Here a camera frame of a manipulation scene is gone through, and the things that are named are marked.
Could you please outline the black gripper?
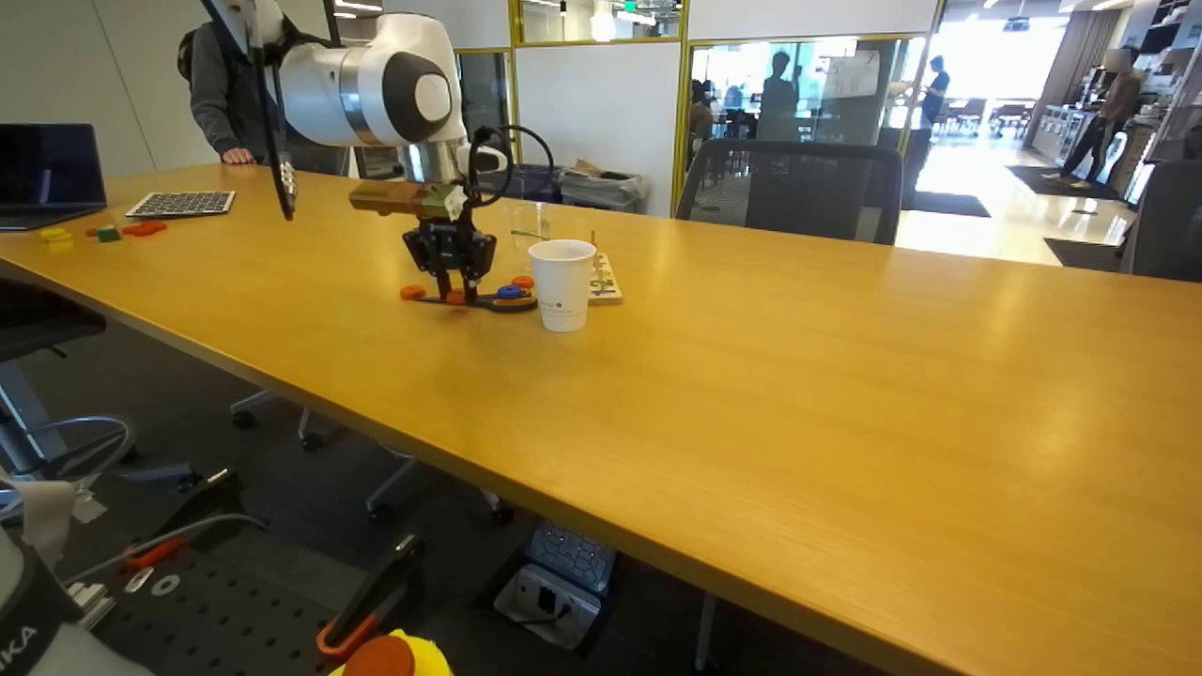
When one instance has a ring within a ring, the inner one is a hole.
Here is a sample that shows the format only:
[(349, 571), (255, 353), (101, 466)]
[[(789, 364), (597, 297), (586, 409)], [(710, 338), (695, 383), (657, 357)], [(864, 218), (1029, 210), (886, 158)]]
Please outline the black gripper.
[(409, 259), (436, 282), (436, 297), (447, 300), (451, 270), (462, 274), (466, 304), (481, 300), (481, 282), (492, 270), (492, 240), (462, 222), (421, 222), (406, 233)]

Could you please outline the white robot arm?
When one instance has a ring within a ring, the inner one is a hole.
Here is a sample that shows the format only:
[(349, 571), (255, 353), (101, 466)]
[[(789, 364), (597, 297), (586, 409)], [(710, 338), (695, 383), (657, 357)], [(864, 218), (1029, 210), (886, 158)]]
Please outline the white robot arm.
[(391, 146), (398, 180), (349, 192), (357, 210), (413, 214), (409, 259), (436, 278), (443, 300), (477, 300), (496, 240), (473, 225), (481, 143), (462, 120), (462, 79), (451, 34), (428, 15), (379, 15), (357, 45), (301, 34), (278, 0), (203, 0), (222, 34), (252, 60), (267, 128), (278, 210), (297, 210), (285, 131), (319, 146)]

